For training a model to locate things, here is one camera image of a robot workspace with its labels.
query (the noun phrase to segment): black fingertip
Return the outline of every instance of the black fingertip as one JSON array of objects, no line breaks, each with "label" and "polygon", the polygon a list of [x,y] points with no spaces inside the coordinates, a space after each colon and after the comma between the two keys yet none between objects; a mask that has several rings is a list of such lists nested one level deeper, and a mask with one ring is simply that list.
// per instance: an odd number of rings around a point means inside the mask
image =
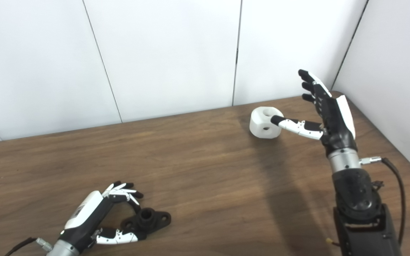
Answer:
[{"label": "black fingertip", "polygon": [[308,71],[303,70],[303,69],[299,69],[299,70],[298,70],[298,75],[299,75],[299,76],[308,75]]},{"label": "black fingertip", "polygon": [[309,83],[312,83],[314,81],[314,79],[309,75],[309,72],[306,70],[302,70],[302,69],[298,70],[298,75],[301,76],[301,79],[303,81],[306,81]]},{"label": "black fingertip", "polygon": [[312,97],[311,94],[302,94],[302,95],[301,95],[301,98],[302,98],[303,100],[306,100],[306,101],[309,101],[309,102],[313,102],[313,103],[314,103],[314,101],[315,101],[315,99]]},{"label": "black fingertip", "polygon": [[280,123],[281,121],[284,121],[284,120],[286,120],[286,118],[280,117],[280,116],[277,116],[277,115],[274,115],[274,116],[272,116],[272,118],[270,119],[270,122],[272,122],[272,124],[274,124],[274,125],[279,125],[279,123]]},{"label": "black fingertip", "polygon": [[126,186],[124,188],[132,188],[134,186],[134,183],[126,183]]},{"label": "black fingertip", "polygon": [[136,191],[136,192],[133,193],[132,195],[135,196],[136,198],[139,198],[139,199],[143,198],[143,194],[140,193],[139,191]]},{"label": "black fingertip", "polygon": [[308,82],[301,83],[301,87],[303,87],[303,89],[311,92],[312,94],[314,93],[314,86],[312,86],[312,84],[310,84]]}]

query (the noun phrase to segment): wood grain surface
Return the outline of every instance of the wood grain surface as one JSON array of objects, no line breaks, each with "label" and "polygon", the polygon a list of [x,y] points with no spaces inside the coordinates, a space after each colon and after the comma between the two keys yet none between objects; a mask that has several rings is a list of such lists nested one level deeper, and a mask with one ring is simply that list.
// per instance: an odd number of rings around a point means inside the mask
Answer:
[{"label": "wood grain surface", "polygon": [[[320,142],[282,131],[272,140],[249,132],[259,106],[319,122],[299,97],[227,107],[0,142],[0,256],[32,236],[54,243],[76,207],[93,190],[121,180],[145,194],[143,207],[168,211],[172,223],[147,240],[97,245],[88,256],[329,256],[339,248],[332,218],[331,170]],[[402,251],[410,255],[410,164],[351,106],[359,155],[388,157],[407,193]],[[400,220],[394,175],[365,166],[383,180],[382,199]],[[133,215],[115,206],[104,226]],[[36,244],[15,256],[44,255]]]}]

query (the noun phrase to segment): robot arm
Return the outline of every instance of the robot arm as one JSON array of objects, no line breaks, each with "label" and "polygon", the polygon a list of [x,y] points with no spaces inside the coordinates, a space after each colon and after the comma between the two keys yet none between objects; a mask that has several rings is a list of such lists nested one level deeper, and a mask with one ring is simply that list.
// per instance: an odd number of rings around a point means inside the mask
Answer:
[{"label": "robot arm", "polygon": [[310,94],[302,98],[314,104],[323,124],[277,115],[270,122],[308,138],[319,139],[332,168],[336,191],[335,226],[343,255],[401,256],[388,207],[382,203],[368,172],[361,164],[380,158],[360,160],[355,128],[345,96],[332,98],[324,84],[305,70],[298,71],[302,87]]},{"label": "robot arm", "polygon": [[[109,245],[137,242],[168,226],[170,214],[151,208],[141,209],[137,199],[143,198],[143,194],[130,189],[132,187],[133,183],[117,181],[103,193],[91,192],[66,222],[58,241],[50,247],[47,256],[78,256],[96,243]],[[122,202],[132,206],[136,215],[124,220],[120,229],[98,228],[112,206]]]}]

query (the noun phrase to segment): robotic finger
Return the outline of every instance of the robotic finger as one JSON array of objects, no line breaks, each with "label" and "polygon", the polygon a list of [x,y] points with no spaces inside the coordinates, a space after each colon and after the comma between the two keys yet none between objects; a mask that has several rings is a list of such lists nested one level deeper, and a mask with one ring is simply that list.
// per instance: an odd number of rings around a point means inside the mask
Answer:
[{"label": "robotic finger", "polygon": [[[148,234],[168,226],[171,220],[170,214],[151,208],[142,209],[137,199],[143,198],[143,194],[130,189],[133,186],[133,183],[116,181],[103,193],[91,192],[66,222],[54,246],[42,238],[29,238],[7,255],[36,241],[47,251],[47,256],[78,256],[96,243],[112,245],[137,242],[146,239]],[[121,229],[98,228],[113,205],[121,202],[127,202],[132,206],[135,216],[124,220]]]}]

